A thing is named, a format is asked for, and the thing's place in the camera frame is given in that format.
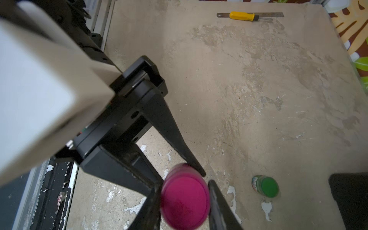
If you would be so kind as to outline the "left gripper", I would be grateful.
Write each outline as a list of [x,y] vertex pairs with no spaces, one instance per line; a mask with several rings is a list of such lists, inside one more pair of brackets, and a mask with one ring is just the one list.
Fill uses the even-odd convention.
[[164,99],[165,80],[147,56],[139,57],[110,86],[116,95],[105,111],[55,159],[82,161],[85,173],[148,196],[163,179],[135,142],[152,125],[184,161],[206,176]]

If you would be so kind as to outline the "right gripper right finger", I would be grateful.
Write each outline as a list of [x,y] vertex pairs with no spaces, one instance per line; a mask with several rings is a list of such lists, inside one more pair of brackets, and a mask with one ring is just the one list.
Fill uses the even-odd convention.
[[214,180],[209,180],[210,230],[243,230]]

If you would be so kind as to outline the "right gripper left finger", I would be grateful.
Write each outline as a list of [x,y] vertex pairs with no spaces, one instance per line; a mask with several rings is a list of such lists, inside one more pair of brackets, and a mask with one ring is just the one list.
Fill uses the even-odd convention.
[[161,225],[161,190],[162,185],[156,184],[146,198],[141,209],[128,230],[159,230]]

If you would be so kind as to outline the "magenta paint jar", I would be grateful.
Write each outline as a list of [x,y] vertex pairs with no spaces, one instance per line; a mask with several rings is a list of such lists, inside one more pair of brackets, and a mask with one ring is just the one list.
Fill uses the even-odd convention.
[[207,219],[210,210],[209,188],[201,174],[186,163],[175,165],[167,174],[160,211],[175,230],[195,230]]

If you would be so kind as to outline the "black toolbox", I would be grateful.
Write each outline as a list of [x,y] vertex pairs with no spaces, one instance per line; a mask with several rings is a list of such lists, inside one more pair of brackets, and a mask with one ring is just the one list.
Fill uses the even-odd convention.
[[368,228],[368,174],[334,173],[329,186],[347,230]]

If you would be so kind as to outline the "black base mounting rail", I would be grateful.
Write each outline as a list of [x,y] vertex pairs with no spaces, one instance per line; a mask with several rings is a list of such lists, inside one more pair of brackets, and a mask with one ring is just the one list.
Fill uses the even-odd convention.
[[49,162],[36,200],[31,230],[65,230],[78,166]]

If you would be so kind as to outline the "yellow handled metal file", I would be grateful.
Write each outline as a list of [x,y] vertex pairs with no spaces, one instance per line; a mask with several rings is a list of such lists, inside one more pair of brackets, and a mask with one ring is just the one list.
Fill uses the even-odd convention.
[[239,21],[255,22],[260,19],[272,20],[273,18],[284,17],[282,12],[219,12],[217,13],[218,18],[230,18]]

